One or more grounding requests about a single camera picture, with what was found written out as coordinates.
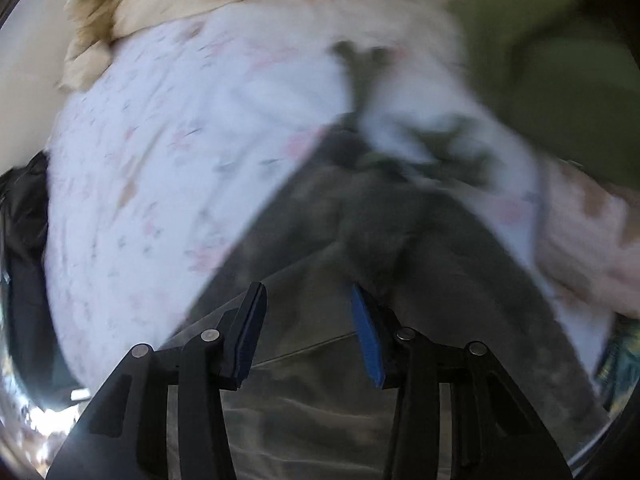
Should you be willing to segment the olive green garment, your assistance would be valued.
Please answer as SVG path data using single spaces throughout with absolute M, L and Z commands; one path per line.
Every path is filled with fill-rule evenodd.
M 639 0 L 461 0 L 472 88 L 590 176 L 639 185 Z

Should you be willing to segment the pink patterned cloth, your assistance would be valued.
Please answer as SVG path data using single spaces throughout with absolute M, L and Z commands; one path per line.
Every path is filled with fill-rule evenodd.
M 572 300 L 638 318 L 639 193 L 545 159 L 536 260 Z

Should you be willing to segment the white floral bed sheet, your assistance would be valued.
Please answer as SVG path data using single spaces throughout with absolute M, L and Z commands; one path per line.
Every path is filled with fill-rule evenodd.
M 246 0 L 119 41 L 66 102 L 49 145 L 48 295 L 63 356 L 96 389 L 133 344 L 161 344 L 250 224 L 347 110 L 332 44 L 392 65 L 366 115 L 378 150 L 425 154 L 402 132 L 476 119 L 491 188 L 465 205 L 534 261 L 539 164 L 461 77 L 448 0 Z

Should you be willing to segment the camouflage cargo pants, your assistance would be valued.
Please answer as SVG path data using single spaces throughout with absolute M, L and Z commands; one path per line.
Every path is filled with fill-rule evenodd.
M 450 194 L 484 188 L 491 154 L 464 154 L 472 122 L 409 128 L 427 150 L 410 164 L 375 151 L 363 117 L 390 60 L 334 44 L 350 104 L 247 230 L 190 313 L 219 318 L 251 281 L 269 306 L 247 382 L 221 398 L 240 479 L 376 479 L 396 396 L 366 374 L 352 293 L 439 344 L 486 342 L 562 457 L 606 424 L 547 299 L 484 223 Z

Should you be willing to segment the black jacket on bedside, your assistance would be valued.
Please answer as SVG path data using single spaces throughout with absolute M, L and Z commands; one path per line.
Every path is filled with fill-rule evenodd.
M 48 239 L 48 156 L 1 176 L 1 303 L 9 354 L 39 404 L 70 404 L 79 387 L 53 327 L 43 269 Z

